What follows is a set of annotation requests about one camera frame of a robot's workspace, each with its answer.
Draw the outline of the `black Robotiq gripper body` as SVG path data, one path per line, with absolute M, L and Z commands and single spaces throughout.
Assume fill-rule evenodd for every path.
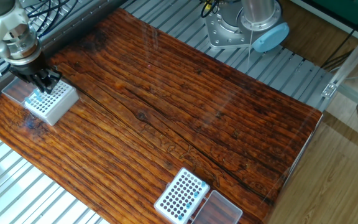
M 12 65 L 11 72 L 25 82 L 35 81 L 36 83 L 52 84 L 55 78 L 52 76 L 43 52 L 25 65 Z

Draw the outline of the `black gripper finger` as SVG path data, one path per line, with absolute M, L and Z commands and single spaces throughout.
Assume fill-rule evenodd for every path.
M 47 93 L 52 93 L 62 77 L 62 72 L 53 69 L 46 69 L 45 72 L 47 73 L 47 76 L 44 78 L 45 91 Z
M 45 84 L 45 80 L 40 77 L 38 74 L 34 74 L 31 76 L 32 83 L 39 89 L 40 92 L 45 93 L 47 90 L 47 85 Z

